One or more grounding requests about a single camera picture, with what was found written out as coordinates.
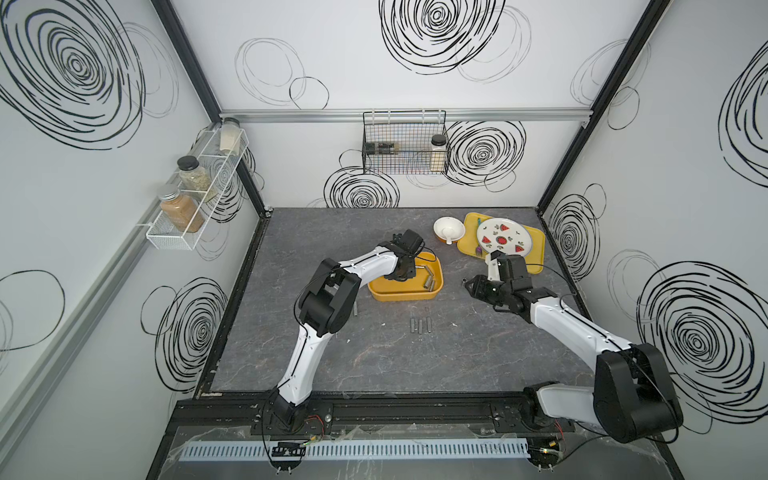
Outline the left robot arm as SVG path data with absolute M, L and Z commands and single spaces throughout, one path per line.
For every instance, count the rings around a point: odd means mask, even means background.
M 361 287 L 379 278 L 414 278 L 415 260 L 424 247 L 423 238 L 407 229 L 351 260 L 326 258 L 320 263 L 294 302 L 296 344 L 270 397 L 272 413 L 285 428 L 294 430 L 304 421 L 324 351 L 351 318 Z

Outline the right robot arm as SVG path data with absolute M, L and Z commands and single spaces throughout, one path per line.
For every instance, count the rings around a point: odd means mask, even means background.
M 683 412 L 656 347 L 614 335 L 567 306 L 554 291 L 534 286 L 519 255 L 494 252 L 486 265 L 487 273 L 463 281 L 469 295 L 547 332 L 593 372 L 590 387 L 545 382 L 526 388 L 533 418 L 595 425 L 623 444 L 679 431 Z

